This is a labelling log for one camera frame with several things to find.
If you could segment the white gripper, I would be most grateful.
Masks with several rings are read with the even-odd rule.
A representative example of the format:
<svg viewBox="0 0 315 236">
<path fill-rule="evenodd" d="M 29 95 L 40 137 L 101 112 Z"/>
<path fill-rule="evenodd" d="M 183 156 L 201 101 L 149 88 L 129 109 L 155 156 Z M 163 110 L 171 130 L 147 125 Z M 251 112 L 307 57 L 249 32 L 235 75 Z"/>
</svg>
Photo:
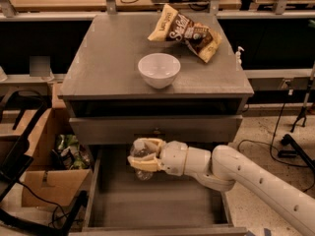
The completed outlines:
<svg viewBox="0 0 315 236">
<path fill-rule="evenodd" d="M 155 157 L 133 157 L 128 156 L 130 165 L 139 170 L 158 172 L 165 171 L 169 175 L 181 176 L 184 173 L 184 166 L 188 146 L 184 143 L 165 141 L 157 138 L 140 138 L 133 143 L 134 155 L 159 154 L 159 160 Z"/>
</svg>

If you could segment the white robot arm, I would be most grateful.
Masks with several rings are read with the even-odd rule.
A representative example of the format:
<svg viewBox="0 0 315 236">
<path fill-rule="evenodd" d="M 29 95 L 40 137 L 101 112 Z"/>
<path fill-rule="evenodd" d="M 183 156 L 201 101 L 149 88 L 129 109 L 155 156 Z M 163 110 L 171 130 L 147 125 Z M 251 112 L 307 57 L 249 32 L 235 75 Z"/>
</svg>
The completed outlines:
<svg viewBox="0 0 315 236">
<path fill-rule="evenodd" d="M 140 171 L 190 176 L 221 192 L 240 183 L 281 215 L 302 236 L 315 236 L 315 199 L 266 171 L 238 150 L 219 145 L 213 150 L 178 141 L 140 138 L 133 142 L 130 165 Z"/>
</svg>

